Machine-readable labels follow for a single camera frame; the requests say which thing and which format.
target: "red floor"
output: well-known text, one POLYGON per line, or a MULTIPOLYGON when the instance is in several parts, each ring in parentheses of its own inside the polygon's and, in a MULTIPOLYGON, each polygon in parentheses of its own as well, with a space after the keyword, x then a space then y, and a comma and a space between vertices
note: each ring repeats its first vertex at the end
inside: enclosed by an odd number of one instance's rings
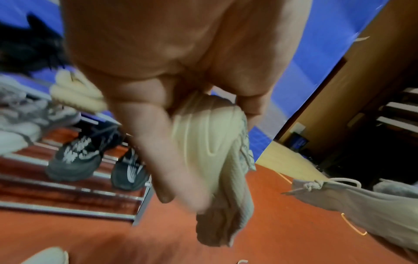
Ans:
POLYGON ((60 246, 71 264, 404 264, 370 235, 360 236, 339 213, 280 195, 290 184, 257 167, 247 176, 255 213, 232 248, 209 248, 196 240, 195 217, 179 204, 153 198, 142 222, 0 211, 0 263, 18 264, 60 246))

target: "hand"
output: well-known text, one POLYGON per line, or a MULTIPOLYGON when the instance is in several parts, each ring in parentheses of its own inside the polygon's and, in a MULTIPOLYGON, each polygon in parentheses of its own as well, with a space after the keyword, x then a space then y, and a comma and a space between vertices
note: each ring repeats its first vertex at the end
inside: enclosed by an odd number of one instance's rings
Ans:
POLYGON ((190 209, 209 193, 171 140, 190 91, 236 94, 249 129, 292 59, 311 0, 63 0, 68 53, 102 91, 153 175, 190 209))

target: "black sneaker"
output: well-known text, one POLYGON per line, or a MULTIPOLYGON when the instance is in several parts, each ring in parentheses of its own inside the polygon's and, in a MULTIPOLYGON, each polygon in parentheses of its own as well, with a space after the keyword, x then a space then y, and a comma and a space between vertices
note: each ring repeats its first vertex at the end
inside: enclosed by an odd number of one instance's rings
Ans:
POLYGON ((139 190, 149 180, 145 165, 130 148, 115 164, 110 177, 113 187, 122 190, 139 190))
POLYGON ((80 132, 76 140, 63 145, 49 161, 45 172, 55 181, 83 180, 100 166, 105 151, 118 146, 123 141, 118 126, 104 122, 80 132))
POLYGON ((29 75, 47 67, 70 65, 61 35, 33 14, 26 19, 29 28, 0 22, 0 71, 29 75))

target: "metal shoe rack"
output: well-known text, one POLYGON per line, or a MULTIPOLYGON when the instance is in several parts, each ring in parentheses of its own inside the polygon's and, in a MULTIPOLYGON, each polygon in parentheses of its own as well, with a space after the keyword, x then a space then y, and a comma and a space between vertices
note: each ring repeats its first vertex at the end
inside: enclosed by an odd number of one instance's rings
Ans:
MULTIPOLYGON (((27 94, 38 97, 40 99, 51 100, 51 97, 49 96, 49 94, 44 94, 42 92, 39 92, 27 86, 19 85, 19 87, 14 87, 14 89, 23 90, 27 94)), ((104 120, 119 124, 113 118, 106 116, 104 114, 97 114, 97 117, 99 117, 100 119, 104 119, 104 120)), ((88 118, 86 116, 82 116, 80 122, 98 124, 98 121, 88 118)), ((74 129, 80 132, 80 129, 76 127, 73 127, 71 129, 74 129)), ((38 147, 43 147, 43 148, 47 148, 47 149, 55 150, 55 151, 57 151, 59 147, 62 146, 61 143, 51 141, 51 140, 43 140, 41 142, 36 142, 35 145, 38 147)), ((6 159, 10 159, 10 160, 19 161, 19 162, 34 164, 37 166, 46 167, 48 165, 47 160, 24 156, 24 155, 15 154, 15 153, 4 154, 2 155, 2 157, 6 159)), ((105 155, 102 159, 102 162, 115 164, 117 160, 118 158, 116 157, 105 155)), ((109 174, 98 172, 98 171, 95 171, 93 173, 93 177, 110 180, 109 174)), ((133 226, 139 223, 141 217, 144 214, 144 211, 146 210, 154 194, 154 190, 152 188, 152 183, 151 183, 152 177, 150 177, 149 181, 145 183, 145 193, 144 193, 144 196, 142 197, 131 196, 131 195, 126 195, 126 194, 118 194, 118 193, 109 192, 109 191, 93 190, 89 188, 75 187, 72 185, 53 183, 53 182, 47 182, 47 181, 42 181, 42 180, 32 180, 32 179, 26 179, 26 178, 17 177, 17 176, 9 176, 9 175, 4 175, 4 174, 0 174, 0 180, 18 183, 18 184, 47 187, 47 188, 52 188, 52 189, 62 190, 62 191, 73 191, 73 192, 85 193, 85 194, 87 193, 87 194, 96 195, 99 197, 107 197, 107 198, 112 197, 114 199, 123 199, 123 200, 141 202, 136 214, 117 214, 117 213, 109 213, 109 212, 78 210, 78 209, 69 209, 69 208, 62 208, 62 207, 44 206, 44 205, 37 205, 37 204, 26 204, 26 203, 8 202, 8 201, 0 201, 0 208, 34 211, 34 212, 41 212, 41 213, 67 214, 67 215, 76 215, 76 216, 83 216, 83 217, 98 217, 98 218, 107 218, 107 219, 115 219, 115 220, 125 220, 125 221, 131 221, 133 226)))

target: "wall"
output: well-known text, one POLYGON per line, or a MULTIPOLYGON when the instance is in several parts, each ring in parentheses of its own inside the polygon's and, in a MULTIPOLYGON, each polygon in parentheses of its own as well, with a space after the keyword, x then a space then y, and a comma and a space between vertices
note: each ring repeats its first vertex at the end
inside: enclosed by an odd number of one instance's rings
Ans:
POLYGON ((416 10, 416 0, 389 1, 359 36, 370 37, 353 43, 346 64, 298 117, 314 155, 321 157, 343 141, 350 133, 347 123, 417 58, 416 10))

